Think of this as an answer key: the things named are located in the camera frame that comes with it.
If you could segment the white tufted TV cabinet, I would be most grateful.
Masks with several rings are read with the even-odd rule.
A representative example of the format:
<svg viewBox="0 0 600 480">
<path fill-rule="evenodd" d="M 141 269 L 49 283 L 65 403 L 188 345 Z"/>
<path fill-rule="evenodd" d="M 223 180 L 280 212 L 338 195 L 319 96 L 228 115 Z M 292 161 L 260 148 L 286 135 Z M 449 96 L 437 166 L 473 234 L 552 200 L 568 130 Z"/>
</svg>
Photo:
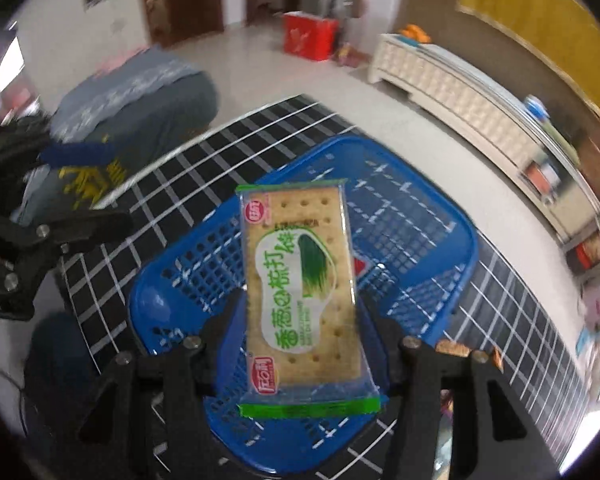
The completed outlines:
<svg viewBox="0 0 600 480">
<path fill-rule="evenodd" d="M 490 160 L 587 269 L 600 263 L 600 200 L 550 122 L 462 58 L 435 44 L 382 34 L 368 70 Z"/>
</svg>

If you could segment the black white grid tablecloth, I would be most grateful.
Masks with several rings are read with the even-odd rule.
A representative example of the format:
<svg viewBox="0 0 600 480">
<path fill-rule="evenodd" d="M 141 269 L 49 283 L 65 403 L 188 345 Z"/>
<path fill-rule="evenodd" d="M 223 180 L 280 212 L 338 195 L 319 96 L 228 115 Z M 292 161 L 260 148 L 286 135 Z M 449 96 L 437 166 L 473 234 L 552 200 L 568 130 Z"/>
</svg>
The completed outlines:
<svg viewBox="0 0 600 480">
<path fill-rule="evenodd" d="M 180 146 L 108 196 L 108 206 L 132 214 L 134 232 L 121 243 L 99 246 L 62 266 L 95 367 L 103 370 L 122 351 L 148 352 L 133 330 L 129 310 L 134 283 L 148 263 L 219 206 L 237 200 L 239 185 L 264 183 L 266 174 L 345 134 L 372 140 L 310 96 L 292 96 Z M 501 351 L 506 382 L 554 459 L 563 460 L 586 410 L 577 365 L 531 288 L 475 229 L 478 260 L 441 336 L 470 348 Z"/>
</svg>

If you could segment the red gift box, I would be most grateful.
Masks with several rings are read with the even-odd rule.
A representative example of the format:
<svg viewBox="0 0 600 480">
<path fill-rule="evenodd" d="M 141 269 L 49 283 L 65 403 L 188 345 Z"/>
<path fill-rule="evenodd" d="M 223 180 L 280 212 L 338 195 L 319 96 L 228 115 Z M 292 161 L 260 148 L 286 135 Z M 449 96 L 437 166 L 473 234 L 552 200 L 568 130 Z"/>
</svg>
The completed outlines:
<svg viewBox="0 0 600 480">
<path fill-rule="evenodd" d="M 285 53 L 316 62 L 332 56 L 337 20 L 294 11 L 283 15 L 283 23 Z"/>
</svg>

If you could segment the green onion cracker packet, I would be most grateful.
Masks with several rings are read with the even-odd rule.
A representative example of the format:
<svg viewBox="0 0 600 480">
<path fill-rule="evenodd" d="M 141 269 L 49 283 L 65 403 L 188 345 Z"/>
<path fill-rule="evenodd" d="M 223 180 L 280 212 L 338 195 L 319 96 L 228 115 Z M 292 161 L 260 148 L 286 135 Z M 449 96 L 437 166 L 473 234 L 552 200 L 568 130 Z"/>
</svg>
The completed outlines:
<svg viewBox="0 0 600 480">
<path fill-rule="evenodd" d="M 341 180 L 238 188 L 254 419 L 375 414 Z"/>
</svg>

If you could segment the yellow cloth cover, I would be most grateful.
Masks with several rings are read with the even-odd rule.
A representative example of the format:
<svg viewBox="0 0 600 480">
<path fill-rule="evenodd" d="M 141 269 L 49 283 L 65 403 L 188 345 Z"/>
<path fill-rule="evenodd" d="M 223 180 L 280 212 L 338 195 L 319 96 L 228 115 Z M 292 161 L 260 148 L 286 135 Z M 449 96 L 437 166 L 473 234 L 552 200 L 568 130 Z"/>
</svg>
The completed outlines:
<svg viewBox="0 0 600 480">
<path fill-rule="evenodd" d="M 457 0 L 562 78 L 600 118 L 600 24 L 577 0 Z"/>
</svg>

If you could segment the grey lace sofa cover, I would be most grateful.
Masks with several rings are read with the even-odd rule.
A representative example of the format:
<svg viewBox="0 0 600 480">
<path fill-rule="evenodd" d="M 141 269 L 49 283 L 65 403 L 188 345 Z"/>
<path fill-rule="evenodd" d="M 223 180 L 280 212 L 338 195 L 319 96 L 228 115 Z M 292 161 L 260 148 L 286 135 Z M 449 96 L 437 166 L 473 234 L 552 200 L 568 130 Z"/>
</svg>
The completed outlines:
<svg viewBox="0 0 600 480">
<path fill-rule="evenodd" d="M 32 171 L 12 220 L 28 226 L 65 211 L 90 209 L 129 177 L 205 132 L 219 111 L 211 77 L 159 48 L 149 48 L 69 91 L 50 118 L 52 138 L 106 144 L 106 164 Z"/>
</svg>

